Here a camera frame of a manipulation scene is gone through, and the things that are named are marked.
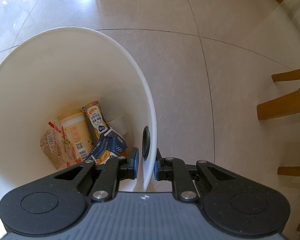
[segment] trash can handle hole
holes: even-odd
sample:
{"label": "trash can handle hole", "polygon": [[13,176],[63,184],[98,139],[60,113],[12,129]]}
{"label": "trash can handle hole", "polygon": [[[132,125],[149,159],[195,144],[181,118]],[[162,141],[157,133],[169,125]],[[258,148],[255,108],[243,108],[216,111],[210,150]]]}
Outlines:
{"label": "trash can handle hole", "polygon": [[148,158],[150,151],[150,132],[149,132],[149,127],[146,126],[143,129],[143,134],[142,134],[142,156],[146,160]]}

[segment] white trash can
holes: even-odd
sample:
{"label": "white trash can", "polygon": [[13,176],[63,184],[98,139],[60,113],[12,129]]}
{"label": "white trash can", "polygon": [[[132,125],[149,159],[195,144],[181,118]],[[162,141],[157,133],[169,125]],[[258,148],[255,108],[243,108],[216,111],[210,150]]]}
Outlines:
{"label": "white trash can", "polygon": [[[120,190],[145,191],[154,167],[157,123],[149,86],[131,55],[108,36],[62,27],[18,46],[0,65],[0,200],[10,190],[57,170],[40,148],[47,124],[68,110],[99,100],[106,119],[123,116],[128,151],[139,148],[135,180]],[[150,151],[141,155],[142,133]]]}

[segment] silver screw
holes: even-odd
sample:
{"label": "silver screw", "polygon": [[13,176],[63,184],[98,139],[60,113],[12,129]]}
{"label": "silver screw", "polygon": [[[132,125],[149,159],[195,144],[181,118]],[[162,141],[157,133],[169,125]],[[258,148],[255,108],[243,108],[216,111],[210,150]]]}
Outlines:
{"label": "silver screw", "polygon": [[92,196],[96,199],[104,199],[106,197],[109,196],[108,192],[104,191],[104,190],[98,190],[98,191],[95,191]]}
{"label": "silver screw", "polygon": [[181,197],[184,199],[194,199],[197,196],[193,191],[184,191],[181,193]]}

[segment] ridged gray surface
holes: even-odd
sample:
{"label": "ridged gray surface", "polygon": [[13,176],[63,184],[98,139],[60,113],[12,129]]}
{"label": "ridged gray surface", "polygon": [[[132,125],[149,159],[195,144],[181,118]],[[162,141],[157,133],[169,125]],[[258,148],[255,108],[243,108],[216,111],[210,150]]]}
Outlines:
{"label": "ridged gray surface", "polygon": [[[194,204],[171,193],[119,192],[116,198],[93,204],[74,227],[54,236],[25,237],[9,233],[2,240],[237,240],[210,225]],[[283,240],[279,235],[260,240]]]}

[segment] trash can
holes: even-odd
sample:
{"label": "trash can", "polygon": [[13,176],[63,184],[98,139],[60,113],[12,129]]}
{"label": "trash can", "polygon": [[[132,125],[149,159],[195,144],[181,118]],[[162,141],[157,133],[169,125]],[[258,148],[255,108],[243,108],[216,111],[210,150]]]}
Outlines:
{"label": "trash can", "polygon": [[105,120],[123,116],[128,151],[141,153],[150,131],[147,159],[139,155],[136,180],[119,190],[145,191],[157,148],[154,103],[131,55],[108,36],[86,28],[62,27],[22,43],[0,65],[0,200],[10,190],[57,170],[40,148],[48,121],[99,100]]}

